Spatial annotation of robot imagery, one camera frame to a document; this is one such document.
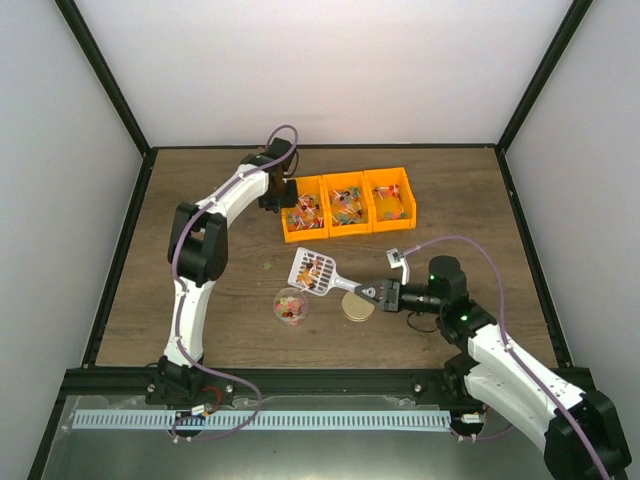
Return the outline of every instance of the white cable tray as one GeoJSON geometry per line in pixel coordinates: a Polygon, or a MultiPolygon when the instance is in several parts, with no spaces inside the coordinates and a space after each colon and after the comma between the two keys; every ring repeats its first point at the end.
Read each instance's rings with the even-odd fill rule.
{"type": "MultiPolygon", "coordinates": [[[[77,430],[167,430],[175,410],[76,410],[77,430]]],[[[228,430],[251,412],[221,410],[204,420],[188,419],[177,429],[228,430]]],[[[439,411],[263,411],[245,430],[400,430],[448,432],[449,412],[439,411]]]]}

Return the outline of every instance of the orange bin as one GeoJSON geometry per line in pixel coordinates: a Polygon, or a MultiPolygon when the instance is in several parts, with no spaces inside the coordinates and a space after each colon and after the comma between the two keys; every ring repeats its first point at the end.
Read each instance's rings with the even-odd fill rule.
{"type": "Polygon", "coordinates": [[[369,197],[366,194],[363,173],[334,173],[331,175],[323,175],[322,180],[324,181],[324,186],[327,191],[327,202],[331,210],[329,236],[342,237],[345,235],[372,233],[372,204],[369,203],[369,197]],[[340,224],[340,219],[345,209],[343,202],[346,197],[352,197],[352,200],[349,199],[349,202],[353,202],[349,203],[350,208],[361,210],[362,223],[353,223],[350,225],[340,224]]]}
{"type": "Polygon", "coordinates": [[[327,189],[324,186],[322,177],[300,177],[296,178],[298,187],[298,198],[307,195],[306,202],[313,210],[313,215],[302,211],[303,205],[298,201],[298,205],[294,208],[282,209],[282,230],[284,232],[284,241],[286,243],[302,242],[305,240],[318,240],[329,238],[329,223],[331,220],[329,201],[327,199],[327,189]],[[322,217],[323,226],[320,228],[306,228],[314,223],[314,220],[322,217]]]}
{"type": "Polygon", "coordinates": [[[416,228],[416,200],[403,167],[365,170],[364,179],[374,232],[416,228]]]}

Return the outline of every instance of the wooden tabletop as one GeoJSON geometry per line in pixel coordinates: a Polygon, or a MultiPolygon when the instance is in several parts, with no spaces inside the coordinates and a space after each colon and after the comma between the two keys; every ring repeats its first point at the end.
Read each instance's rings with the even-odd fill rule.
{"type": "MultiPolygon", "coordinates": [[[[229,178],[249,150],[185,149],[158,153],[131,248],[113,303],[98,365],[145,365],[169,338],[174,291],[167,263],[176,206],[206,197],[229,178]]],[[[494,151],[491,149],[301,149],[296,176],[404,166],[418,205],[415,230],[304,242],[336,260],[349,279],[398,277],[385,251],[459,234],[483,245],[506,285],[507,327],[545,365],[555,357],[494,151]]],[[[407,327],[404,313],[375,312],[348,320],[344,292],[309,295],[309,314],[297,327],[273,312],[298,245],[283,240],[279,215],[247,208],[229,229],[229,263],[215,285],[204,331],[205,364],[217,367],[440,368],[457,353],[439,333],[407,327]],[[265,263],[272,268],[266,270],[265,263]]],[[[435,255],[459,258],[469,291],[497,316],[498,290],[484,258],[456,241],[410,258],[413,282],[427,280],[435,255]]],[[[416,323],[434,325],[431,316],[416,323]]]]}

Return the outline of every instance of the white wall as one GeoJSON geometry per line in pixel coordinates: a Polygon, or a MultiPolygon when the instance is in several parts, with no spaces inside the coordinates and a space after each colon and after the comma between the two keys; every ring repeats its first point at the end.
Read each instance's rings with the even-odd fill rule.
{"type": "Polygon", "coordinates": [[[152,145],[497,142],[570,0],[78,0],[152,145]]]}
{"type": "Polygon", "coordinates": [[[640,2],[594,2],[509,166],[569,347],[618,407],[640,478],[640,2]]]}
{"type": "Polygon", "coordinates": [[[140,157],[55,3],[0,0],[0,478],[78,367],[140,157]]]}

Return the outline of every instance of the slotted spatula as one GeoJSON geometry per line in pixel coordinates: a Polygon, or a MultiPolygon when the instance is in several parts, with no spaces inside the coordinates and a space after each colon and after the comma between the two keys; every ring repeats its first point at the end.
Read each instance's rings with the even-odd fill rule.
{"type": "Polygon", "coordinates": [[[333,258],[302,247],[293,259],[288,283],[320,297],[333,287],[353,292],[360,285],[338,275],[333,258]]]}

